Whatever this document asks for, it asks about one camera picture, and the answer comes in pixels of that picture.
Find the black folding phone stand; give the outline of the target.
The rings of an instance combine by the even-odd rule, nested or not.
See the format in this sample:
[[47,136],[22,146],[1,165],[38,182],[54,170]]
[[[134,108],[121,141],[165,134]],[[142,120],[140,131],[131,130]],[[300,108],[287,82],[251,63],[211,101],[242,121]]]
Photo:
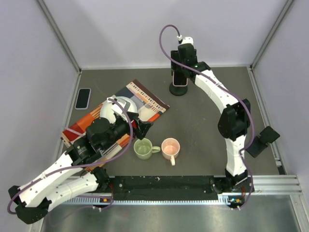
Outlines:
[[280,138],[280,134],[277,133],[272,127],[265,127],[258,136],[256,136],[252,144],[246,149],[246,151],[254,158],[258,157],[269,144]]

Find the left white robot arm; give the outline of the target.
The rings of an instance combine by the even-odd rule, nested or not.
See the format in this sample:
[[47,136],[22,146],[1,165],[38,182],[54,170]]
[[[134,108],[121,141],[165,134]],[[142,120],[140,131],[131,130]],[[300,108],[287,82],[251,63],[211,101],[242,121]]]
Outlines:
[[103,117],[95,119],[86,128],[85,135],[41,175],[28,184],[9,188],[8,213],[32,224],[71,198],[87,192],[106,191],[110,178],[102,167],[106,161],[99,161],[101,152],[126,134],[130,140],[143,139],[152,125],[150,121],[141,121],[135,113],[129,120],[117,116],[114,123]]

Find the black round-base phone stand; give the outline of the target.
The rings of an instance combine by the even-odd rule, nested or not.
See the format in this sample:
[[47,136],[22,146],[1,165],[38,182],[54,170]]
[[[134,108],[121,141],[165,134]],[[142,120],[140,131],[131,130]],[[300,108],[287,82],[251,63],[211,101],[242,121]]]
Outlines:
[[177,87],[174,86],[173,83],[170,83],[169,85],[169,91],[172,95],[174,96],[183,96],[184,94],[187,93],[188,91],[188,86],[184,86],[184,87]]

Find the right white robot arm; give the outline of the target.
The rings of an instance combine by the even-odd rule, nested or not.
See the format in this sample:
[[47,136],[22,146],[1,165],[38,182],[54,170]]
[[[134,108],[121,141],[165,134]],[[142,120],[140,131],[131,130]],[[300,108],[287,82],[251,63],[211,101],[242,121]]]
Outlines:
[[216,78],[205,62],[198,62],[197,51],[192,44],[178,45],[171,53],[172,83],[169,91],[175,96],[182,96],[188,90],[188,80],[203,90],[219,109],[219,133],[224,137],[227,151],[225,185],[230,191],[237,191],[248,178],[248,171],[243,163],[246,134],[250,126],[248,113],[251,104],[247,99],[239,102]]

